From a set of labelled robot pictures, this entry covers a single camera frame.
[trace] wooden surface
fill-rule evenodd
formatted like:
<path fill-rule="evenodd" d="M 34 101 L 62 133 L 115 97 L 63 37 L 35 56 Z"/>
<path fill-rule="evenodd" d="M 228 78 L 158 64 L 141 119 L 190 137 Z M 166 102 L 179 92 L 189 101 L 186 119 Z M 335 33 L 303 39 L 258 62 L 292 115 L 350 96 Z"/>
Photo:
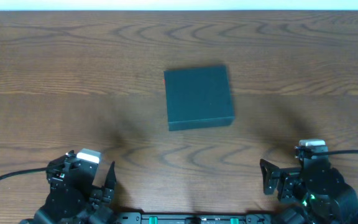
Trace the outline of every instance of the wooden surface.
<path fill-rule="evenodd" d="M 226 64 L 236 120 L 168 132 L 163 71 Z M 0 12 L 0 175 L 70 150 L 111 161 L 115 204 L 145 212 L 279 210 L 259 159 L 300 139 L 358 149 L 358 12 Z M 358 156 L 331 162 L 358 194 Z M 44 203 L 44 173 L 0 182 L 0 223 Z"/>

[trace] wooden table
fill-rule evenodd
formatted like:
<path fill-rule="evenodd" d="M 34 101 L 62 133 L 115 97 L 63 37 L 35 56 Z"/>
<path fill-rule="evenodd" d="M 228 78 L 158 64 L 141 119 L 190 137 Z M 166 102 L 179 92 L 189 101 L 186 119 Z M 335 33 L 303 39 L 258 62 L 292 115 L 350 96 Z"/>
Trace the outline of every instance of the wooden table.
<path fill-rule="evenodd" d="M 168 132 L 163 71 L 226 64 L 236 120 Z M 358 12 L 0 12 L 0 175 L 67 151 L 116 161 L 116 205 L 280 210 L 259 159 L 300 139 L 358 149 Z M 358 156 L 331 162 L 358 194 Z M 0 181 L 0 223 L 44 204 L 44 173 Z"/>

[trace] wire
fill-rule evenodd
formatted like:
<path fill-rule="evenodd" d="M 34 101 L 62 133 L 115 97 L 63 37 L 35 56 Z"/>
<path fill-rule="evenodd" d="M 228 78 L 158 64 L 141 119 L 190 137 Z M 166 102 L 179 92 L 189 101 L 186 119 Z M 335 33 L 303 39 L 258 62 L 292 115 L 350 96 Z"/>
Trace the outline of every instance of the wire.
<path fill-rule="evenodd" d="M 1 175 L 0 180 L 3 180 L 3 179 L 8 178 L 8 177 L 13 177 L 15 175 L 20 175 L 20 174 L 31 174 L 31 173 L 34 173 L 34 172 L 46 171 L 46 170 L 57 168 L 57 167 L 62 166 L 62 165 L 63 164 L 58 164 L 58 165 L 50 166 L 50 167 L 28 169 L 28 170 L 19 170 L 19 171 L 15 171 L 15 172 L 11 172 L 11 173 L 8 173 L 8 174 Z"/>
<path fill-rule="evenodd" d="M 332 152 L 315 152 L 313 156 L 330 156 L 338 154 L 358 154 L 358 150 L 342 150 L 342 151 L 332 151 Z"/>

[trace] dark teal box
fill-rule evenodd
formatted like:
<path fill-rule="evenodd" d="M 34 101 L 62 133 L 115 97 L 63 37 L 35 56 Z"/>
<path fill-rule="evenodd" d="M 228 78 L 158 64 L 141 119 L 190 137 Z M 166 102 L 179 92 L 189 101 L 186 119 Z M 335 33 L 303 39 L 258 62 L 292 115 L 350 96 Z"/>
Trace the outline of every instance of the dark teal box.
<path fill-rule="evenodd" d="M 226 66 L 164 72 L 169 131 L 228 126 L 234 120 Z"/>

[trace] black cable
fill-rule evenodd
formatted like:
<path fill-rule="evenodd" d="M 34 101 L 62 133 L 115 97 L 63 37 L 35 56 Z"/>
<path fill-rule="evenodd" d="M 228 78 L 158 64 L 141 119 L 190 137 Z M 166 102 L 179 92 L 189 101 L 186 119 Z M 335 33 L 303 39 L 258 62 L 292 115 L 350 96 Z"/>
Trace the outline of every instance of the black cable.
<path fill-rule="evenodd" d="M 358 150 L 341 150 L 341 151 L 332 151 L 332 152 L 315 152 L 313 156 L 330 156 L 338 154 L 358 154 Z"/>
<path fill-rule="evenodd" d="M 3 179 L 8 178 L 8 177 L 13 177 L 15 175 L 20 175 L 20 174 L 31 174 L 31 173 L 34 173 L 34 172 L 46 171 L 46 170 L 57 168 L 57 167 L 62 166 L 62 165 L 63 164 L 50 166 L 50 167 L 36 168 L 36 169 L 19 170 L 19 171 L 15 171 L 15 172 L 11 172 L 11 173 L 8 173 L 8 174 L 1 175 L 0 180 L 3 180 Z"/>

